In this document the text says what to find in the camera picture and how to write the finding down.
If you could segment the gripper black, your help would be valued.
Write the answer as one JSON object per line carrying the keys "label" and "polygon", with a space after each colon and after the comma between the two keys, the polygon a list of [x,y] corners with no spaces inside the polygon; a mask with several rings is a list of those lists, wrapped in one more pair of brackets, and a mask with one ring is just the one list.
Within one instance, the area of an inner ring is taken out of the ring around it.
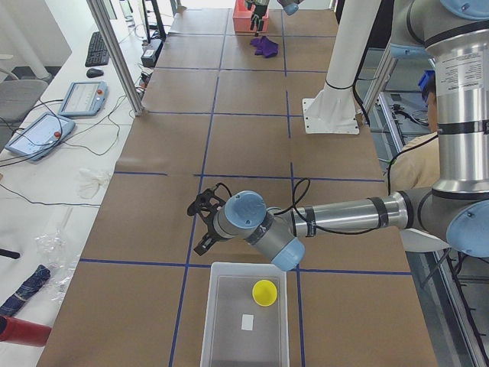
{"label": "gripper black", "polygon": [[257,37],[264,27],[263,17],[267,12],[269,0],[245,0],[245,6],[247,10],[252,10],[250,30],[254,32],[254,36]]}
{"label": "gripper black", "polygon": [[204,255],[216,243],[222,240],[215,226],[215,218],[219,211],[214,209],[204,210],[204,222],[207,225],[207,233],[199,240],[193,251],[197,255]]}

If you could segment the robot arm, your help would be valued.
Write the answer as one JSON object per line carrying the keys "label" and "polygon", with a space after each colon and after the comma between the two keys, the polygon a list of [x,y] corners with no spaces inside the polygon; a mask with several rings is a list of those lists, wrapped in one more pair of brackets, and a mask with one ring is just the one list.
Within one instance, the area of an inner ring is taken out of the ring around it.
{"label": "robot arm", "polygon": [[302,238],[321,232],[361,235],[395,226],[408,252],[451,248],[488,255],[488,3],[397,1],[390,52],[434,59],[426,87],[433,132],[414,138],[387,169],[388,194],[364,200],[267,207],[245,190],[224,200],[209,188],[188,207],[207,232],[195,247],[239,238],[279,269],[302,260]]}
{"label": "robot arm", "polygon": [[[254,32],[255,36],[258,36],[258,34],[263,31],[264,16],[267,13],[269,2],[269,0],[244,0],[244,6],[247,10],[251,11],[250,30]],[[287,15],[293,15],[299,10],[301,1],[278,0],[278,3]]]}

